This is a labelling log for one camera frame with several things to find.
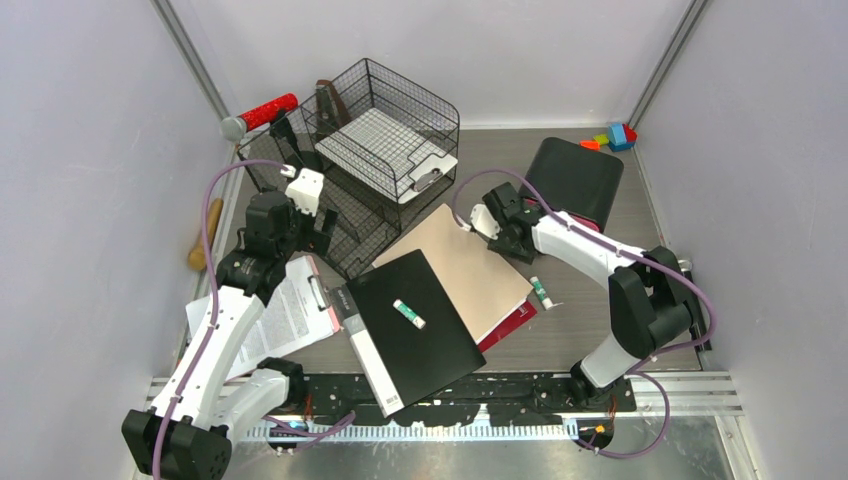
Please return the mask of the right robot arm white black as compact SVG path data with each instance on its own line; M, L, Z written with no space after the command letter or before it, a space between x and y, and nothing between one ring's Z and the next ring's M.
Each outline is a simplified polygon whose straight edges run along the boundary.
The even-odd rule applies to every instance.
M564 211L518 195L504 183L471 212L490 250L530 264L547 255L594 280L608 294L610 332L570 370L568 395L596 410L611 387L652 354L695 326L703 315L674 253L616 242Z

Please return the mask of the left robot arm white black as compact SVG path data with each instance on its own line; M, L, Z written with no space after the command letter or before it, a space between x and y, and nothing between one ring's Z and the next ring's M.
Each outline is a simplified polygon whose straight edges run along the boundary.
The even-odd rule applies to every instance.
M314 261L327 251L335 221L315 193L253 196L241 242L218 265L182 363L147 409L123 421L141 473L219 479L235 444L263 416L305 405L303 369L288 355L340 328Z

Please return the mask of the green white glue stick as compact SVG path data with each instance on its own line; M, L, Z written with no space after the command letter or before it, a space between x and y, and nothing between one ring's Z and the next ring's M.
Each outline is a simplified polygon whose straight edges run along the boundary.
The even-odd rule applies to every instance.
M393 308L417 329L422 330L426 326L426 321L402 300L396 299Z

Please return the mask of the beige folder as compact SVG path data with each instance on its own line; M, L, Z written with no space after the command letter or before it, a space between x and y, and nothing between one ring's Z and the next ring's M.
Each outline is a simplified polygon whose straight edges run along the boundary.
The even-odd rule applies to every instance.
M478 343L532 293L510 263L487 249L477 235L455 223L446 204L438 206L372 263L381 266L421 250L471 336Z

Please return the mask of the green white correction pen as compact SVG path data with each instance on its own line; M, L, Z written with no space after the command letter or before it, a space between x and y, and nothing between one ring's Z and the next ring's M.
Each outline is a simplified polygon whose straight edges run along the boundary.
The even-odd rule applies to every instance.
M542 307L546 311L551 310L551 309L561 305L561 302L554 302L550 298L550 296L547 292L547 289L545 288L545 286L543 285L543 283L541 282L541 280L539 279L538 276L530 277L529 282L533 286L534 293L535 293L537 299L539 300L540 304L542 305Z

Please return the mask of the black pink drawer cabinet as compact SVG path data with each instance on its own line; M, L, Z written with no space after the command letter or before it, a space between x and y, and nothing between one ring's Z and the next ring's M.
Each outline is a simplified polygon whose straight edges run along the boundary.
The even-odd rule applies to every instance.
M602 233L623 175L623 162L556 138L544 139L525 179L555 211L565 211Z

